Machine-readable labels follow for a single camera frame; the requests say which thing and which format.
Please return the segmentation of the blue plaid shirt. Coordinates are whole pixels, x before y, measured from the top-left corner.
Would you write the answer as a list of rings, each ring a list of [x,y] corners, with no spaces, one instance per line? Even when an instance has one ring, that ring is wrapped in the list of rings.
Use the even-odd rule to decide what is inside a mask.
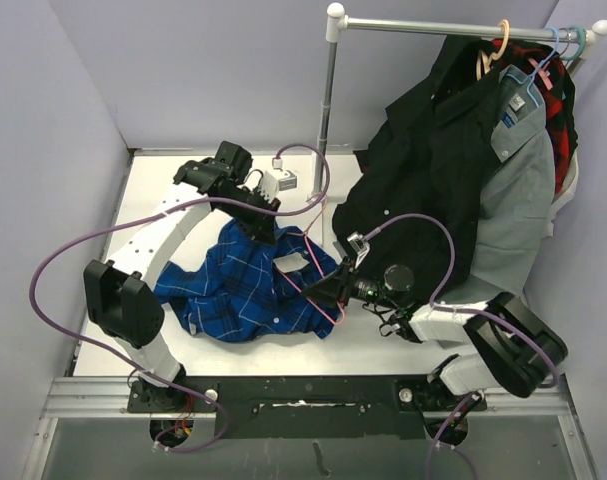
[[[326,338],[334,326],[301,291],[322,277],[307,253],[296,226],[275,229],[276,244],[249,239],[234,220],[221,229],[217,243],[196,271],[169,262],[154,288],[181,327],[227,343],[252,341],[268,334],[313,333]],[[325,273],[335,260],[311,241]],[[318,304],[337,320],[337,305]]]

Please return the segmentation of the pink wire hanger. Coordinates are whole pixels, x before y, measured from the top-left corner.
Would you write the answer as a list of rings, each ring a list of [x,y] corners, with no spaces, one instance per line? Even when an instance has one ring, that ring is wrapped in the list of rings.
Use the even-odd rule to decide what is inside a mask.
[[[312,227],[316,224],[316,222],[318,220],[320,220],[324,214],[324,211],[327,207],[327,196],[325,194],[314,194],[311,198],[310,198],[310,204],[313,204],[314,202],[317,202],[318,204],[320,204],[320,210],[318,211],[318,213],[315,215],[315,217],[311,220],[311,222],[308,224],[308,226],[301,232],[301,233],[294,233],[294,236],[299,236],[303,239],[303,242],[306,246],[306,250],[307,253],[310,255],[310,258],[313,261],[313,264],[316,268],[316,270],[318,271],[319,275],[321,277],[324,276],[324,270],[321,267],[321,264],[318,261],[318,258],[315,254],[315,250],[311,245],[311,240],[309,237],[309,233],[312,229]],[[345,320],[345,311],[344,311],[344,307],[338,303],[337,304],[337,309],[340,313],[339,318],[337,320],[335,320],[334,318],[332,318],[330,315],[327,314],[327,312],[321,308],[317,303],[315,303],[313,300],[307,298],[307,302],[312,305],[323,317],[325,317],[333,326],[339,326],[341,325],[344,320]]]

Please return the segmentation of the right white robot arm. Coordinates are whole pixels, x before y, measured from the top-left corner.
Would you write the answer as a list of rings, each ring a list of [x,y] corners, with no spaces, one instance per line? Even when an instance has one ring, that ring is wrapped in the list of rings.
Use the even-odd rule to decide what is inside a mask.
[[[442,409],[452,408],[468,393],[494,387],[527,398],[568,356],[565,342],[510,293],[472,304],[421,305],[410,298],[413,285],[414,275],[403,265],[388,267],[382,280],[375,281],[342,263],[303,294],[325,306],[362,301],[380,319],[382,337],[472,346],[468,355],[447,356],[428,376],[429,399]]]

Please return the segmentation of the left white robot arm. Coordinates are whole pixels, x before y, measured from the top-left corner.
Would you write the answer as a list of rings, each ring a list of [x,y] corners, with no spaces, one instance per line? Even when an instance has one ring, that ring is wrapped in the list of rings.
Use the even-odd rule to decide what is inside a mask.
[[[161,334],[164,310],[153,290],[166,263],[188,234],[213,210],[237,221],[251,239],[275,241],[274,212],[280,202],[281,168],[266,169],[256,187],[245,181],[252,156],[222,142],[213,157],[180,166],[154,221],[143,226],[105,261],[91,261],[83,272],[90,320],[142,368],[151,399],[163,410],[183,405],[187,387],[177,379],[180,363]]]

